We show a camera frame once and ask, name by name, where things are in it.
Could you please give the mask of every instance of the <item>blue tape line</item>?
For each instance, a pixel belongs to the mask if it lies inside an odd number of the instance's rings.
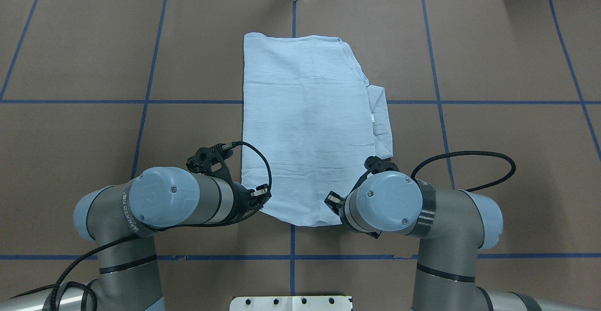
[[[555,29],[557,30],[557,36],[560,39],[560,43],[562,44],[562,49],[565,56],[565,61],[567,62],[567,66],[570,69],[571,79],[574,82],[574,86],[576,87],[576,92],[578,93],[578,99],[580,99],[580,104],[582,105],[582,111],[584,112],[584,117],[586,118],[586,124],[588,125],[588,130],[591,133],[591,137],[593,138],[593,143],[595,144],[595,148],[597,149],[597,157],[599,157],[599,161],[601,161],[601,148],[599,148],[599,140],[595,135],[595,130],[593,129],[593,124],[591,123],[591,119],[588,116],[588,110],[586,110],[586,104],[584,102],[584,98],[582,97],[582,91],[580,91],[580,85],[578,84],[578,80],[576,78],[576,73],[574,72],[574,68],[571,64],[571,59],[569,54],[567,53],[567,48],[565,48],[565,43],[562,36],[562,30],[560,29],[560,25],[557,21],[557,15],[555,14],[555,7],[553,5],[553,0],[549,0],[549,6],[551,8],[551,15],[553,15],[553,22],[555,23]]]
[[[78,255],[0,255],[0,260],[75,260]],[[294,260],[417,260],[417,255],[294,255]],[[158,260],[290,260],[291,255],[176,255],[157,256]],[[479,259],[601,258],[601,253],[485,253]],[[86,260],[97,260],[92,256]]]
[[[421,100],[403,100],[403,101],[395,101],[390,100],[386,101],[389,105],[437,105],[438,101],[421,101]]]
[[[444,114],[442,113],[442,100],[440,99],[440,89],[438,87],[438,74],[436,73],[436,63],[434,63],[434,50],[432,48],[432,37],[430,36],[430,24],[428,22],[428,9],[425,0],[421,0],[421,6],[424,10],[425,34],[428,38],[428,49],[430,51],[430,63],[432,66],[432,76],[434,78],[434,90],[436,91],[436,102],[438,104],[438,117],[440,118],[440,128],[442,129],[442,142],[444,143],[445,153],[449,153],[449,143],[447,140],[447,128],[445,127]],[[451,187],[455,189],[455,178],[453,178],[453,167],[451,159],[447,158],[447,170],[451,178]]]
[[[411,257],[397,257],[395,255],[296,255],[298,260],[416,260],[417,255]]]
[[[150,104],[242,105],[242,100],[149,100]]]
[[[138,131],[138,140],[136,141],[136,151],[133,154],[133,166],[131,166],[131,178],[136,176],[138,170],[138,157],[140,155],[140,143],[144,133],[144,124],[146,123],[146,112],[148,112],[148,102],[150,91],[152,91],[152,80],[154,78],[154,67],[156,66],[156,57],[159,54],[159,44],[161,43],[161,31],[163,30],[163,20],[165,20],[165,9],[167,0],[163,0],[163,9],[161,9],[161,19],[159,20],[159,30],[156,33],[156,42],[154,44],[154,53],[152,56],[152,65],[150,66],[150,75],[148,76],[148,87],[146,88],[146,98],[144,99],[144,109],[142,110],[142,119],[140,120],[140,129]]]
[[[144,100],[2,100],[0,102],[27,104],[142,104]]]
[[[581,101],[464,101],[442,100],[444,105],[581,105]],[[144,104],[146,100],[1,100],[0,103],[25,104]],[[148,100],[149,104],[243,105],[242,100]],[[389,105],[436,105],[438,101],[390,100]],[[584,101],[586,105],[601,105],[601,101]]]
[[[288,255],[184,256],[185,260],[290,260]]]
[[[295,260],[296,260],[296,227],[290,225],[290,295],[296,295],[296,277],[295,277]]]
[[[292,37],[296,37],[296,1],[292,2]],[[296,295],[296,227],[290,225],[290,295]]]
[[[38,0],[34,0],[34,3],[31,5],[30,15],[27,17],[27,21],[25,22],[25,26],[23,27],[23,32],[21,33],[21,37],[19,38],[19,43],[17,43],[17,49],[15,49],[15,54],[13,55],[12,61],[10,61],[10,66],[8,67],[8,71],[6,73],[6,78],[4,78],[4,84],[2,86],[2,90],[0,90],[0,100],[4,97],[4,93],[6,92],[6,88],[8,86],[8,82],[10,80],[10,75],[13,73],[13,67],[15,67],[15,63],[17,62],[17,56],[19,56],[19,51],[21,51],[21,45],[23,44],[23,40],[25,39],[25,34],[27,33],[27,29],[30,27],[31,18],[34,16],[34,11],[36,10]]]
[[[296,1],[292,1],[292,37],[296,37]]]
[[[445,105],[579,105],[580,101],[442,101]]]

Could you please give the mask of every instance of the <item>metal bracket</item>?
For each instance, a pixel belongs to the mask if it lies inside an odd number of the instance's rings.
[[[236,297],[230,311],[352,311],[352,296]]]

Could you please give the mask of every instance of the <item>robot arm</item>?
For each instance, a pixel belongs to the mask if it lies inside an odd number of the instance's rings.
[[[368,172],[348,196],[325,200],[352,232],[420,238],[414,311],[585,311],[582,307],[475,286],[478,249],[499,240],[503,219],[490,198],[413,180],[396,165],[369,157]]]
[[[232,225],[262,208],[270,197],[271,180],[256,190],[246,189],[232,181],[224,162],[232,155],[231,149],[240,145],[247,144],[233,142],[200,148],[187,161],[190,172],[172,167],[150,168],[125,184],[94,191],[78,202],[73,223],[82,238],[95,241],[99,247],[118,242],[98,252],[100,278],[88,283],[97,297],[99,311],[165,309],[154,234],[180,226]],[[66,287],[67,284],[58,287],[56,300],[60,301],[60,310],[92,310],[92,296],[75,289],[62,294]],[[43,290],[13,298],[0,303],[0,309],[51,310],[51,295]]]

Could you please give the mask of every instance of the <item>wire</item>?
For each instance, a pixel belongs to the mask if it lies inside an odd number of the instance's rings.
[[[46,285],[46,286],[41,286],[39,288],[35,288],[35,289],[29,290],[27,292],[23,292],[22,294],[17,294],[16,296],[11,297],[11,299],[12,298],[18,298],[18,297],[21,297],[21,296],[27,296],[27,295],[34,294],[34,293],[39,292],[39,291],[49,290],[49,289],[52,289],[52,288],[54,288],[54,284]]]
[[[509,165],[511,165],[511,170],[509,170],[509,172],[507,172],[507,174],[505,176],[503,176],[502,178],[500,178],[496,181],[493,181],[493,182],[490,182],[490,183],[487,183],[484,185],[480,185],[478,187],[471,187],[470,189],[466,189],[465,191],[468,191],[469,193],[471,193],[472,191],[485,189],[487,187],[493,187],[494,185],[503,183],[506,180],[508,180],[511,176],[513,176],[513,174],[515,174],[515,172],[516,172],[516,163],[508,155],[504,155],[502,153],[495,153],[495,152],[462,151],[462,152],[444,153],[444,154],[436,155],[434,157],[430,157],[429,159],[426,159],[425,161],[420,163],[417,167],[415,167],[415,169],[411,173],[411,178],[413,180],[415,180],[415,175],[419,172],[419,170],[421,170],[421,168],[425,167],[428,163],[438,161],[439,159],[456,157],[459,155],[460,156],[466,156],[466,155],[467,156],[468,155],[480,156],[481,155],[481,156],[498,157],[498,158],[504,159],[505,161],[507,161],[509,163]]]
[[[95,255],[105,249],[108,249],[110,247],[114,247],[115,245],[121,244],[121,243],[125,243],[125,242],[129,242],[132,240],[137,240],[137,238],[140,238],[140,236],[137,236],[137,234],[131,234],[130,236],[121,238],[120,240],[116,240],[114,242],[110,242],[107,243],[103,246],[97,247],[96,249],[93,249],[92,251],[89,251],[88,253],[85,253],[84,255],[81,255],[79,258],[77,258],[76,260],[73,261],[73,263],[71,263],[66,269],[65,271],[62,271],[62,274],[60,277],[58,277],[58,279],[56,280],[56,283],[54,283],[54,286],[52,287],[52,292],[50,293],[50,310],[51,311],[58,311],[58,305],[56,305],[56,298],[58,295],[58,288],[60,287],[60,285],[63,283],[63,281],[65,281],[65,278],[67,278],[67,275],[69,275],[69,273],[75,268],[75,266],[77,266],[77,264],[81,263],[84,259]],[[88,292],[89,294],[93,295],[94,291],[92,291],[90,289],[90,292]]]
[[[250,143],[244,142],[243,140],[240,140],[239,143],[243,146],[249,147],[252,151],[257,153],[257,155],[259,157],[261,157],[263,163],[265,163],[265,168],[267,168],[267,176],[268,176],[267,193],[271,193],[271,183],[272,183],[271,168],[269,167],[269,163],[268,163],[267,159],[257,148],[254,148]]]

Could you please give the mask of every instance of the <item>blue joint cap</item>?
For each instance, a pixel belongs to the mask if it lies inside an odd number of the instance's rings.
[[[129,207],[134,217],[153,227],[178,225],[193,214],[199,201],[198,182],[180,168],[144,170],[129,189]]]
[[[103,187],[100,190],[94,191],[94,193],[85,195],[77,202],[77,206],[75,206],[75,210],[73,210],[73,226],[75,226],[75,230],[77,230],[79,236],[84,240],[94,240],[94,238],[90,236],[90,232],[88,232],[88,211],[90,210],[90,206],[92,206],[94,199],[108,187]]]
[[[494,247],[499,242],[499,236],[503,233],[503,214],[501,209],[495,201],[487,196],[468,193],[465,190],[462,191],[472,198],[482,219],[482,225],[485,229],[485,239],[480,248],[490,249]]]
[[[412,226],[423,205],[414,180],[398,171],[369,176],[359,187],[357,209],[363,220],[382,231],[400,231]]]

